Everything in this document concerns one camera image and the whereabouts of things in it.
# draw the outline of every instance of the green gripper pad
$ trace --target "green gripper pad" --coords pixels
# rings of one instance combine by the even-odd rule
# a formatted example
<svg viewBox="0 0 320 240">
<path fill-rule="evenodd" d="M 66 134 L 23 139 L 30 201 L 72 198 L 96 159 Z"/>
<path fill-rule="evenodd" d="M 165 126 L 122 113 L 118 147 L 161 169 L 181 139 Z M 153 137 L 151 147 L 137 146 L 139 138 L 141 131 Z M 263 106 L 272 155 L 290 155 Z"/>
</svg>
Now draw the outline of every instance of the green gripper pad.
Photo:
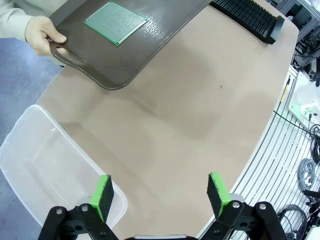
<svg viewBox="0 0 320 240">
<path fill-rule="evenodd" d="M 207 194 L 217 219 L 223 212 L 224 207 L 231 201 L 229 192 L 218 172 L 209 174 Z"/>
<path fill-rule="evenodd" d="M 110 175 L 101 175 L 95 187 L 90 204 L 96 210 L 101 220 L 107 221 L 112 200 L 114 198 L 114 188 Z"/>
<path fill-rule="evenodd" d="M 148 20 L 112 1 L 95 11 L 84 24 L 119 46 Z"/>
</svg>

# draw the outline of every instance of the white device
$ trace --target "white device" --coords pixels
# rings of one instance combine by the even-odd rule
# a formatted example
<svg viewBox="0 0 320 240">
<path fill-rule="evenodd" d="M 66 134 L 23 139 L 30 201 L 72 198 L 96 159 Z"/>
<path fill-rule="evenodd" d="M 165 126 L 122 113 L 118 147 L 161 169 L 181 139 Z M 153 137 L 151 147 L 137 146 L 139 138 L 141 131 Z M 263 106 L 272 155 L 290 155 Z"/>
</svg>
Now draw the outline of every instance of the white device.
<svg viewBox="0 0 320 240">
<path fill-rule="evenodd" d="M 299 72 L 289 96 L 288 110 L 305 127 L 320 124 L 320 87 Z"/>
<path fill-rule="evenodd" d="M 296 99 L 300 107 L 300 113 L 309 121 L 310 125 L 320 123 L 320 87 L 316 82 L 309 82 L 296 90 Z"/>
</svg>

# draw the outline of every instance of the clear plastic bin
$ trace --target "clear plastic bin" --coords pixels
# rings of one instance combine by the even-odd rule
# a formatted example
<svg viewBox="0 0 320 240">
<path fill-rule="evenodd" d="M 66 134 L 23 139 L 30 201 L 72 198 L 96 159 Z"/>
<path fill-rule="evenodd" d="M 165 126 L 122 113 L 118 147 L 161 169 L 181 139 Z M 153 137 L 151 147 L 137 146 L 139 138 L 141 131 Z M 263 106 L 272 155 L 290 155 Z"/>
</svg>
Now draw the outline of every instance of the clear plastic bin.
<svg viewBox="0 0 320 240">
<path fill-rule="evenodd" d="M 88 202 L 105 173 L 40 106 L 30 106 L 0 147 L 0 168 L 35 220 L 43 226 L 49 210 Z M 128 201 L 114 183 L 106 223 L 112 228 Z"/>
</svg>

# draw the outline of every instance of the hand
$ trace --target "hand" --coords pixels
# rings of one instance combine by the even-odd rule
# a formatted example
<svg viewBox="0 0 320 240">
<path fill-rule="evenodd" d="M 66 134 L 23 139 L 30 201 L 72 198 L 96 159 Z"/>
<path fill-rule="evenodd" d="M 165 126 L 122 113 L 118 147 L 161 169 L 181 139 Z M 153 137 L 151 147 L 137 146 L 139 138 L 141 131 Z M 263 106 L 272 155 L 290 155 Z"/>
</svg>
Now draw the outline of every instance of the hand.
<svg viewBox="0 0 320 240">
<path fill-rule="evenodd" d="M 49 37 L 52 41 L 62 44 L 67 38 L 59 33 L 52 21 L 45 16 L 34 16 L 30 19 L 25 28 L 25 40 L 34 49 L 34 52 L 38 56 L 52 56 L 50 51 Z"/>
</svg>

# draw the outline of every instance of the person's sleeve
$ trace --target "person's sleeve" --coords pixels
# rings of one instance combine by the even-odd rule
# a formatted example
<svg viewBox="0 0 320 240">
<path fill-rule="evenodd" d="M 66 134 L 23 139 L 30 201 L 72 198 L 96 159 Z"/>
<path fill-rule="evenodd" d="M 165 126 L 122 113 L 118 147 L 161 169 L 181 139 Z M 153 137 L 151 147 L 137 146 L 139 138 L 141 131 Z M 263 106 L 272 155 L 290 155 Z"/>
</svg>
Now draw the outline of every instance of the person's sleeve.
<svg viewBox="0 0 320 240">
<path fill-rule="evenodd" d="M 32 16 L 14 8 L 11 0 L 0 0 L 0 38 L 17 38 L 26 41 L 25 31 Z"/>
</svg>

